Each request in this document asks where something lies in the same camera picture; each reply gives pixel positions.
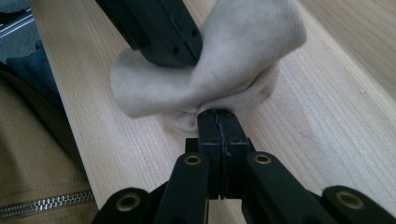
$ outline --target light wooden board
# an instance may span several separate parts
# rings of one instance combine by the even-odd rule
[[[213,3],[186,1],[198,23]],[[125,41],[92,0],[31,5],[98,206],[119,189],[160,186],[185,136],[160,117],[129,119],[117,108],[109,71]],[[307,189],[346,185],[396,216],[396,103],[301,10],[308,41],[282,60],[274,94],[243,123],[247,136]],[[209,223],[244,223],[239,205],[211,203]]]
[[[396,99],[396,2],[300,1],[349,55]]]

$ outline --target black clamp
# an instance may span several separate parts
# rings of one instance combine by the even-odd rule
[[[202,37],[181,0],[96,0],[132,49],[161,66],[196,65]]]
[[[354,189],[330,187],[321,197],[306,190],[275,156],[254,149],[233,113],[203,112],[198,128],[168,182],[151,193],[115,193],[93,223],[203,224],[209,200],[219,197],[242,200],[248,224],[396,223]]]

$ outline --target metal zipper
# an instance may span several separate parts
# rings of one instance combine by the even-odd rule
[[[30,203],[20,203],[10,207],[0,208],[0,218],[22,216],[35,212],[47,211],[55,208],[66,207],[79,203],[93,202],[94,197],[91,190],[72,193],[47,199],[36,200]]]

